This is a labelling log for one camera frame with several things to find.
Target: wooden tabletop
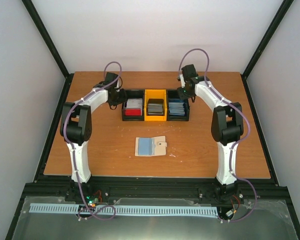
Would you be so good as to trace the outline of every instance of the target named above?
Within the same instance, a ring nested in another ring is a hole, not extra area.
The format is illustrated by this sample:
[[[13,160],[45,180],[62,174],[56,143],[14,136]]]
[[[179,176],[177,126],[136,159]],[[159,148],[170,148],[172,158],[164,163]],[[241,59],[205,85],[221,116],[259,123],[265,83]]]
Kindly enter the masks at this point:
[[[123,72],[125,89],[175,89],[176,72]],[[236,173],[242,178],[270,178],[252,112],[238,72],[209,72],[218,91],[242,105],[251,125],[249,138],[239,144]],[[76,72],[67,96],[74,102],[103,80],[102,72]],[[212,112],[199,98],[190,101],[189,122],[122,121],[121,106],[107,103],[92,114],[88,162],[93,176],[213,178],[218,170],[218,148],[211,135]],[[247,125],[244,123],[244,135]],[[165,156],[135,156],[136,137],[166,136]],[[44,170],[45,175],[71,175],[70,153],[57,131]]]

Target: cable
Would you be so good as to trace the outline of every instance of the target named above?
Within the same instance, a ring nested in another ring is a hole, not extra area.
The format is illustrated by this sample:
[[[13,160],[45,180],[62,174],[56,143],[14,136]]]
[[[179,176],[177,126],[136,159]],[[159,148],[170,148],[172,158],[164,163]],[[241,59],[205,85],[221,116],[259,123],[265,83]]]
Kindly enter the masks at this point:
[[[88,206],[88,204],[87,204],[87,202],[86,202],[86,199],[85,199],[85,196],[84,196],[84,193],[83,193],[83,190],[82,190],[81,183],[80,183],[80,176],[79,176],[79,171],[78,171],[77,163],[76,163],[75,145],[74,145],[73,142],[71,142],[71,141],[68,139],[68,137],[67,137],[67,125],[68,125],[68,123],[69,123],[69,119],[70,119],[70,117],[71,117],[72,112],[75,110],[75,108],[76,108],[79,104],[83,103],[86,99],[88,99],[88,98],[91,97],[92,95],[96,94],[97,92],[99,92],[99,91],[101,91],[101,90],[103,90],[103,89],[109,87],[110,85],[112,85],[113,83],[115,83],[115,82],[119,79],[119,77],[120,77],[121,74],[122,74],[122,67],[121,67],[120,63],[117,62],[117,61],[111,61],[111,62],[109,62],[109,63],[105,66],[104,71],[103,71],[103,78],[106,77],[106,70],[107,70],[108,66],[111,65],[111,64],[118,64],[118,65],[119,65],[120,72],[119,72],[118,77],[116,77],[115,80],[113,80],[112,82],[110,82],[109,84],[107,84],[107,85],[105,85],[105,86],[103,86],[103,87],[101,87],[101,88],[98,88],[98,89],[95,89],[95,88],[94,88],[94,89],[93,89],[91,92],[89,92],[86,96],[84,96],[83,98],[81,98],[80,100],[78,100],[78,101],[72,106],[72,108],[69,110],[68,114],[66,115],[65,120],[64,120],[63,130],[62,130],[62,131],[63,131],[63,137],[64,137],[65,141],[66,141],[68,144],[70,144],[70,145],[71,145],[71,148],[72,148],[73,168],[74,168],[75,176],[76,176],[76,179],[77,179],[77,182],[78,182],[78,187],[79,187],[79,191],[80,191],[80,195],[81,195],[83,204],[84,204],[85,208],[86,208],[86,209],[89,211],[89,213],[91,214],[90,217],[94,217],[94,218],[96,218],[96,219],[98,219],[98,220],[102,220],[102,221],[106,221],[106,220],[111,220],[111,219],[113,219],[113,218],[116,216],[116,213],[117,213],[117,212],[116,212],[116,208],[115,208],[114,206],[112,206],[112,205],[105,205],[105,206],[101,207],[97,212],[93,213],[93,212],[91,211],[90,207]],[[100,218],[100,217],[96,216],[102,209],[105,209],[105,208],[112,208],[112,209],[113,209],[114,213],[113,213],[113,215],[112,215],[111,217],[109,217],[109,218]]]
[[[207,53],[205,50],[201,49],[201,48],[194,48],[194,49],[191,49],[191,50],[189,50],[189,51],[183,56],[183,58],[181,59],[180,65],[179,65],[178,74],[179,74],[179,75],[181,74],[181,66],[182,66],[182,63],[184,62],[186,56],[187,56],[189,53],[193,52],[193,51],[201,51],[201,52],[203,52],[203,53],[206,55],[207,63],[206,63],[205,71],[204,71],[204,82],[205,82],[206,86],[209,87],[210,84],[209,84],[208,81],[207,81],[207,71],[208,71],[209,64],[210,64],[210,58],[209,58],[208,53]],[[250,187],[252,188],[253,193],[254,193],[254,205],[253,205],[252,209],[251,209],[246,215],[244,215],[243,217],[241,217],[241,218],[239,218],[239,219],[231,220],[231,221],[230,221],[230,222],[232,222],[232,223],[236,223],[236,222],[239,222],[239,221],[245,219],[246,217],[248,217],[248,216],[255,210],[256,205],[257,205],[257,201],[258,201],[258,199],[257,199],[257,192],[256,192],[255,187],[252,185],[252,183],[251,183],[249,180],[245,179],[245,178],[241,178],[241,177],[238,177],[237,175],[235,175],[235,174],[233,173],[233,169],[232,169],[232,155],[233,155],[234,147],[235,147],[236,145],[238,145],[240,142],[242,142],[243,140],[245,140],[245,139],[250,135],[251,127],[250,127],[249,121],[248,121],[248,119],[246,118],[246,116],[245,116],[245,115],[244,115],[237,107],[235,107],[235,106],[234,106],[233,104],[231,104],[230,102],[225,101],[224,98],[223,98],[222,96],[220,96],[220,95],[219,95],[212,87],[210,87],[210,90],[211,90],[211,92],[212,92],[212,93],[213,93],[220,101],[222,101],[223,103],[227,104],[227,105],[230,106],[232,109],[234,109],[236,112],[238,112],[238,113],[241,115],[241,117],[244,119],[244,121],[246,122],[246,125],[247,125],[247,128],[248,128],[247,134],[246,134],[243,138],[241,138],[241,139],[239,139],[238,141],[236,141],[236,142],[230,147],[229,169],[230,169],[231,175],[234,176],[237,180],[244,181],[244,182],[246,182],[246,183],[248,183],[248,184],[250,185]]]

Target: purple cable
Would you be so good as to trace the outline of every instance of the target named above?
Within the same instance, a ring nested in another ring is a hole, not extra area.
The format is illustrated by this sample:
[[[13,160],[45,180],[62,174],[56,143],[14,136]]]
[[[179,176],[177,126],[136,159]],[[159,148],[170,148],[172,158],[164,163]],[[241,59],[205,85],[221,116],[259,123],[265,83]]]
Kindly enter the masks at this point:
[[[96,211],[95,213],[93,213],[90,209],[90,207],[88,206],[86,200],[85,200],[85,196],[84,196],[84,193],[83,193],[83,190],[82,190],[82,186],[81,186],[81,183],[80,183],[80,176],[79,176],[79,173],[78,173],[78,168],[77,168],[77,163],[76,163],[76,154],[75,154],[75,145],[68,139],[67,137],[67,125],[69,123],[69,119],[71,117],[71,114],[72,112],[75,110],[75,108],[83,103],[86,99],[88,99],[89,97],[91,97],[92,95],[96,94],[97,92],[109,87],[110,85],[112,85],[113,83],[115,83],[121,76],[122,74],[122,67],[120,65],[119,62],[117,61],[111,61],[109,62],[105,68],[104,68],[104,71],[103,71],[103,77],[105,78],[106,77],[106,70],[107,70],[107,67],[111,64],[118,64],[119,65],[119,68],[120,68],[120,72],[118,74],[118,77],[115,78],[115,80],[113,80],[112,82],[110,82],[109,84],[101,87],[101,88],[98,88],[97,90],[92,90],[91,92],[89,92],[86,96],[84,96],[83,98],[81,98],[79,101],[77,101],[73,106],[72,108],[69,110],[68,114],[66,115],[65,117],[65,120],[64,120],[64,126],[63,126],[63,137],[65,139],[65,141],[71,145],[71,148],[72,148],[72,160],[73,160],[73,168],[74,168],[74,171],[75,171],[75,176],[76,176],[76,179],[77,179],[77,182],[78,182],[78,187],[79,187],[79,191],[80,191],[80,195],[81,195],[81,198],[82,198],[82,201],[83,201],[83,204],[85,206],[85,208],[89,211],[89,213],[91,214],[90,217],[94,217],[98,220],[102,220],[102,221],[106,221],[106,220],[111,220],[113,219],[115,216],[116,216],[116,208],[112,205],[105,205],[103,207],[101,207],[98,211]],[[109,218],[100,218],[98,216],[96,216],[102,209],[105,209],[105,208],[112,208],[114,210],[114,213],[111,217]]]
[[[180,65],[179,65],[178,74],[179,74],[179,75],[181,74],[181,66],[182,66],[182,63],[184,62],[186,56],[187,56],[189,53],[193,52],[193,51],[201,51],[201,52],[203,52],[203,53],[206,55],[207,63],[206,63],[205,71],[204,71],[204,82],[205,82],[205,84],[206,84],[207,86],[209,86],[209,83],[208,83],[208,81],[207,81],[207,71],[208,71],[209,64],[210,64],[210,58],[209,58],[208,53],[207,53],[205,50],[201,49],[201,48],[194,48],[194,49],[191,49],[191,50],[189,50],[189,51],[183,56],[183,58],[181,59]],[[239,221],[245,219],[246,217],[248,217],[248,216],[255,210],[256,205],[257,205],[257,201],[258,201],[258,199],[257,199],[257,192],[256,192],[255,187],[252,185],[252,183],[251,183],[249,180],[245,179],[245,178],[241,178],[241,177],[238,177],[237,175],[235,175],[235,174],[233,173],[233,169],[232,169],[232,155],[233,155],[233,149],[234,149],[234,147],[235,147],[236,145],[238,145],[240,142],[242,142],[243,140],[245,140],[245,139],[250,135],[250,132],[251,132],[251,126],[250,126],[250,124],[249,124],[249,121],[248,121],[247,117],[246,117],[246,116],[245,116],[245,115],[244,115],[237,107],[235,107],[235,106],[234,106],[233,104],[231,104],[230,102],[225,101],[225,100],[223,99],[223,97],[220,96],[220,95],[219,95],[212,87],[210,87],[210,90],[211,90],[211,92],[212,92],[219,100],[221,100],[223,103],[227,104],[227,105],[230,106],[232,109],[234,109],[236,112],[238,112],[238,113],[242,116],[242,118],[245,120],[246,125],[247,125],[247,127],[248,127],[248,132],[247,132],[247,134],[246,134],[243,138],[241,138],[241,139],[239,139],[238,141],[236,141],[236,142],[231,146],[231,148],[230,148],[231,151],[230,151],[230,157],[229,157],[229,158],[230,158],[230,159],[229,159],[229,169],[230,169],[230,173],[232,174],[232,176],[234,176],[236,179],[241,180],[241,181],[244,181],[244,182],[246,182],[246,183],[248,183],[248,184],[250,185],[250,187],[252,188],[253,193],[254,193],[254,205],[253,205],[251,211],[249,211],[246,215],[244,215],[243,217],[241,217],[241,218],[239,218],[239,219],[231,220],[231,221],[230,221],[231,223],[235,223],[235,222],[239,222]]]

